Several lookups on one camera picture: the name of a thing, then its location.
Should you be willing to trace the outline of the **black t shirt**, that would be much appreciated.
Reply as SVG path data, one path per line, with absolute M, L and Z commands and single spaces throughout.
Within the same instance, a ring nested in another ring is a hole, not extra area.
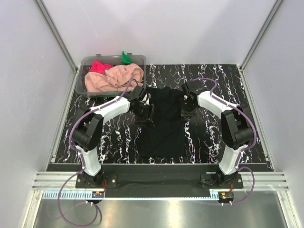
M 141 123 L 136 147 L 141 158 L 175 158 L 186 154 L 185 121 L 181 117 L 181 90 L 147 87 L 153 105 L 152 120 Z

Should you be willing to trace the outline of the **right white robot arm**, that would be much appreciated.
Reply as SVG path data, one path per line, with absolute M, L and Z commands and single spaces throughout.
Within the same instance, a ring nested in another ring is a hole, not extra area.
M 249 150 L 257 142 L 257 132 L 251 120 L 252 115 L 248 106 L 237 105 L 220 98 L 213 93 L 217 87 L 215 80 L 210 79 L 214 86 L 208 90 L 197 78 L 184 83 L 181 116 L 190 119 L 195 110 L 204 108 L 217 116 L 221 121 L 221 136 L 225 144 L 223 157 L 216 173 L 207 180 L 202 180 L 203 186 L 227 188 L 236 179 L 240 170 L 239 164 L 245 150 Z

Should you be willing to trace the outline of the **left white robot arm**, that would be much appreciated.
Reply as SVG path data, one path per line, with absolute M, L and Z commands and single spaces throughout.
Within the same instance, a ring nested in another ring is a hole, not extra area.
M 151 122 L 153 105 L 151 94 L 136 86 L 132 91 L 123 91 L 113 100 L 100 106 L 80 108 L 74 116 L 69 135 L 69 146 L 80 157 L 82 168 L 77 174 L 76 188 L 106 187 L 110 178 L 104 175 L 97 154 L 103 126 L 117 116 L 131 112 L 139 122 Z

